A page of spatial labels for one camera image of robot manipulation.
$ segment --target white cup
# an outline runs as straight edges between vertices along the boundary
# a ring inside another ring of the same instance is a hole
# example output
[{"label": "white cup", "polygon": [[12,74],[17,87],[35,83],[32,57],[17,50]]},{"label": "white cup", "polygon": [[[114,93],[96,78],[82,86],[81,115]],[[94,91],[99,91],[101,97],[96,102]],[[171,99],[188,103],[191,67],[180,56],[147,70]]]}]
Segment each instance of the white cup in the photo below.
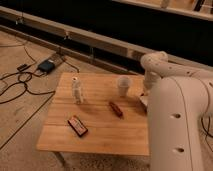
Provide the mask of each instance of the white cup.
[{"label": "white cup", "polygon": [[126,97],[129,87],[131,86],[131,79],[128,76],[119,76],[117,79],[118,94],[120,97]]}]

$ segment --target black cable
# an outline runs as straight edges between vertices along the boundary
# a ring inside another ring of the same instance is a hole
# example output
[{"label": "black cable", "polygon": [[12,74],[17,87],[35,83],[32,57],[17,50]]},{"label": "black cable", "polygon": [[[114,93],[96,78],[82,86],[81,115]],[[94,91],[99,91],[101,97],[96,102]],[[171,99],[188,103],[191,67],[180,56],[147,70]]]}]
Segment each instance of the black cable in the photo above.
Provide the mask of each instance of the black cable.
[{"label": "black cable", "polygon": [[[211,126],[211,118],[209,117],[208,118],[208,125],[207,125],[207,132],[209,133],[209,130],[210,130],[210,126]],[[207,144],[207,146],[209,147],[209,149],[211,150],[211,152],[213,153],[213,149],[212,149],[212,147],[210,146],[210,144],[209,144],[209,142],[208,142],[208,135],[206,134],[206,136],[205,136],[205,141],[206,141],[206,144]]]},{"label": "black cable", "polygon": [[211,118],[208,117],[207,129],[206,129],[205,125],[204,125],[203,117],[201,118],[201,124],[202,124],[203,130],[205,132],[205,142],[206,142],[207,146],[209,147],[209,149],[211,150],[211,152],[213,153],[213,149],[212,149],[211,145],[208,142],[208,137],[213,138],[213,135],[211,135],[209,133],[209,130],[210,130],[210,127],[211,127]]},{"label": "black cable", "polygon": [[78,67],[76,67],[76,66],[74,66],[74,65],[72,65],[72,64],[70,64],[70,63],[68,63],[68,62],[66,62],[66,60],[63,59],[63,57],[62,57],[63,54],[61,53],[61,46],[59,46],[58,49],[59,49],[59,50],[58,50],[57,53],[59,54],[61,60],[62,60],[63,62],[65,62],[67,65],[69,65],[70,67],[74,68],[74,69],[76,70],[77,73],[80,73],[80,70],[79,70]]},{"label": "black cable", "polygon": [[14,36],[15,36],[15,39],[17,41],[19,41],[21,44],[15,44],[15,45],[1,45],[0,48],[9,48],[9,47],[19,47],[19,46],[25,46],[28,42],[29,42],[29,39],[30,39],[30,36],[28,35],[28,38],[25,42],[22,42],[20,40],[17,39],[17,35],[18,33],[16,33]]},{"label": "black cable", "polygon": [[[19,85],[19,84],[25,85],[25,83],[20,83],[20,82],[16,82],[16,83],[14,83],[14,84],[11,84],[10,86],[8,86],[8,87],[0,94],[0,96],[2,96],[2,95],[3,95],[7,90],[9,90],[11,87],[14,87],[15,85]],[[21,92],[19,95],[15,96],[15,97],[13,97],[13,98],[11,98],[11,99],[9,99],[9,100],[0,102],[0,105],[1,105],[1,104],[5,104],[5,103],[9,103],[9,102],[11,102],[11,101],[13,101],[13,100],[18,99],[19,97],[21,97],[22,95],[24,95],[24,94],[26,93],[26,91],[27,91],[27,89],[25,88],[24,91]]]},{"label": "black cable", "polygon": [[7,139],[7,141],[0,147],[0,150],[2,150],[9,141],[41,110],[41,108],[54,96],[55,92],[52,93],[47,100],[44,101],[44,103]]},{"label": "black cable", "polygon": [[27,51],[25,45],[23,47],[24,47],[24,51],[27,54],[27,56],[33,61],[33,63],[30,66],[33,66],[33,65],[37,64],[37,61],[29,54],[29,52]]},{"label": "black cable", "polygon": [[[204,118],[201,117],[201,124],[202,124],[202,127],[203,127],[203,130],[204,130],[205,134],[206,134],[207,136],[213,138],[213,135],[209,133],[209,130],[208,130],[208,129],[206,129],[206,127],[205,127],[205,125],[204,125],[203,119],[204,119]],[[210,117],[208,117],[208,124],[211,125],[211,118],[210,118]]]},{"label": "black cable", "polygon": [[36,75],[36,74],[35,74],[35,71],[34,71],[34,72],[16,72],[16,73],[11,73],[11,74],[8,74],[8,75],[6,75],[6,76],[0,78],[0,80],[4,81],[4,79],[6,79],[6,78],[9,78],[9,77],[14,76],[14,75],[18,75],[18,78],[17,78],[17,79],[18,79],[18,82],[13,83],[13,84],[11,84],[10,86],[7,86],[7,88],[5,88],[5,89],[0,93],[0,97],[1,97],[4,93],[6,93],[10,88],[12,88],[12,87],[14,87],[14,86],[19,85],[19,84],[23,84],[23,85],[24,85],[24,91],[23,91],[23,92],[21,92],[19,95],[15,96],[15,97],[13,97],[13,98],[11,98],[11,99],[9,99],[9,100],[0,102],[0,104],[9,103],[9,102],[11,102],[11,101],[13,101],[13,100],[16,100],[16,99],[18,99],[19,97],[21,97],[22,95],[24,95],[25,92],[28,92],[28,93],[31,94],[31,95],[46,95],[46,94],[49,94],[49,93],[53,93],[54,91],[45,92],[45,93],[33,93],[33,92],[31,92],[30,90],[28,90],[27,82],[29,82],[29,81],[32,79],[33,76],[35,76],[35,77],[41,77],[41,76],[42,76],[42,75]]}]

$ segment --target concrete floor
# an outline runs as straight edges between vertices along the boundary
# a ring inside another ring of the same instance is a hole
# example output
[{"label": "concrete floor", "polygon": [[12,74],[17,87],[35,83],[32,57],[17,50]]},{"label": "concrete floor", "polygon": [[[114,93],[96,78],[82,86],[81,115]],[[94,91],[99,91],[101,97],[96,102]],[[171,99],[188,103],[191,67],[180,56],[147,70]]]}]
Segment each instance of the concrete floor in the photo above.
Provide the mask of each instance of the concrete floor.
[{"label": "concrete floor", "polygon": [[[0,31],[0,46],[17,44],[13,35]],[[27,50],[38,62],[44,60],[53,51],[29,42]],[[81,72],[110,73],[101,68],[67,57],[67,61],[79,67]],[[32,61],[26,56],[23,47],[0,48],[0,75],[15,72],[16,68]],[[60,74],[65,71],[74,71],[65,63],[46,77],[33,78],[29,83],[30,90],[45,92],[54,90],[58,84]],[[7,81],[14,82],[16,77]],[[12,88],[0,101],[13,97],[23,89],[21,86]],[[21,98],[8,104],[0,105],[0,146],[25,122],[32,113],[48,98],[48,95],[35,97],[25,94]],[[0,150],[1,171],[49,171],[65,170],[54,154],[36,150],[43,122],[47,115],[50,102],[46,104],[10,141]],[[213,170],[213,154],[208,149],[201,135],[205,170]],[[70,170],[75,171],[147,171],[148,157],[143,156],[117,156],[100,154],[63,153],[70,165]]]}]

